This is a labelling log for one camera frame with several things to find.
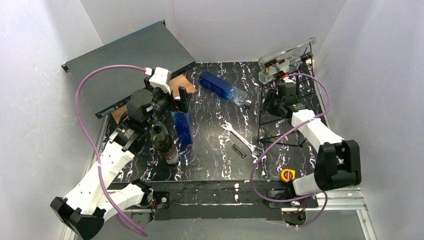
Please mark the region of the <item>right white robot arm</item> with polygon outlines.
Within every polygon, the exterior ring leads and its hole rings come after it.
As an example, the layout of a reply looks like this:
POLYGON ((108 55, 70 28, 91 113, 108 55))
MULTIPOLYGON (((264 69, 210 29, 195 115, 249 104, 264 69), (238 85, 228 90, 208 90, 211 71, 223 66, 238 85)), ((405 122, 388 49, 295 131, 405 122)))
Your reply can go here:
POLYGON ((300 103, 294 82, 283 82, 268 90, 262 110, 291 120, 317 152, 314 172, 288 180, 291 198, 357 186, 362 181, 360 147, 331 131, 313 110, 300 103))

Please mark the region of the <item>clear square labelled bottle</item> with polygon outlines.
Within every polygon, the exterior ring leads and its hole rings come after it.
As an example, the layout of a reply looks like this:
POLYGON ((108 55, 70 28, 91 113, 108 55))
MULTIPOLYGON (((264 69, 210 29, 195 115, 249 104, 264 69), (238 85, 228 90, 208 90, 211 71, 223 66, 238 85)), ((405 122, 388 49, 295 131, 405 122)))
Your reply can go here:
POLYGON ((313 57, 312 52, 307 52, 301 56, 276 56, 271 58, 261 57, 258 60, 260 71, 258 73, 259 81, 262 84, 270 83, 281 79, 297 71, 302 63, 313 57))

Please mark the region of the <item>blue square bottle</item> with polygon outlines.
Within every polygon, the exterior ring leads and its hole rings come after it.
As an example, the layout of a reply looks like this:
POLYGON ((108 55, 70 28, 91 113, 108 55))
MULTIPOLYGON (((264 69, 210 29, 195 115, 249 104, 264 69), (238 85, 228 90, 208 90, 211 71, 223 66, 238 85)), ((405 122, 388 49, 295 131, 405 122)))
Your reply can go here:
POLYGON ((200 75, 199 83, 238 107, 249 107, 252 103, 247 92, 209 71, 205 71, 200 75))
POLYGON ((175 129, 178 134, 178 138, 182 144, 192 145, 193 144, 193 121, 190 112, 185 113, 182 111, 171 112, 172 119, 174 121, 175 129))

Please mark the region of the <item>black wire wine rack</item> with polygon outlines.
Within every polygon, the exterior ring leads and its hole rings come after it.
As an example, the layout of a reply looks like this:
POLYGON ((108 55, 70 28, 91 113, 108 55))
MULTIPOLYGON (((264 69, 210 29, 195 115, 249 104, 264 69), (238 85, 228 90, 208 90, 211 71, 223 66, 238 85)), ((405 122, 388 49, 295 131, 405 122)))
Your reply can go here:
POLYGON ((314 74, 313 57, 303 62, 299 69, 293 73, 287 74, 282 78, 262 84, 260 90, 260 112, 258 122, 257 139, 262 143, 272 143, 284 132, 291 129, 292 118, 283 118, 272 115, 268 112, 262 112, 262 105, 268 90, 278 89, 278 84, 292 82, 296 84, 297 98, 303 104, 304 110, 317 111, 317 97, 315 93, 315 84, 310 76, 314 74))

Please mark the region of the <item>clear round glass bottle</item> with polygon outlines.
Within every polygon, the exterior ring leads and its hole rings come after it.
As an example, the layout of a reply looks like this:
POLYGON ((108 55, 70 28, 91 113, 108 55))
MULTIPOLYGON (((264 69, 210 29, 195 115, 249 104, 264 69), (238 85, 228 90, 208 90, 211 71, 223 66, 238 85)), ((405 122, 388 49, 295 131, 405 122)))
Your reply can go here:
POLYGON ((299 58, 304 55, 310 46, 317 42, 315 37, 311 37, 306 41, 299 44, 291 44, 277 50, 274 50, 262 57, 259 58, 258 64, 260 70, 265 70, 266 68, 276 64, 281 63, 283 59, 288 57, 299 58))

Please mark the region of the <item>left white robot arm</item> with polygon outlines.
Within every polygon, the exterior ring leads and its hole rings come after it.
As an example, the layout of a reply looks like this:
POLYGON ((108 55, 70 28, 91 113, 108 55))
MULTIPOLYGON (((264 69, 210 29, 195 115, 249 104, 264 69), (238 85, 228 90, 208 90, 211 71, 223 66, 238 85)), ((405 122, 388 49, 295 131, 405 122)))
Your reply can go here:
POLYGON ((95 150, 96 164, 66 196, 56 197, 50 204, 58 218, 84 240, 95 237, 113 216, 117 216, 128 229, 146 236, 144 229, 133 223, 123 211, 132 206, 154 208, 153 188, 142 180, 134 180, 113 194, 107 189, 122 168, 133 160, 140 150, 139 142, 146 134, 155 142, 172 140, 159 117, 167 112, 186 114, 188 102, 196 90, 193 86, 179 85, 178 96, 174 96, 167 81, 155 83, 147 77, 145 84, 146 88, 130 96, 127 110, 104 150, 95 150))

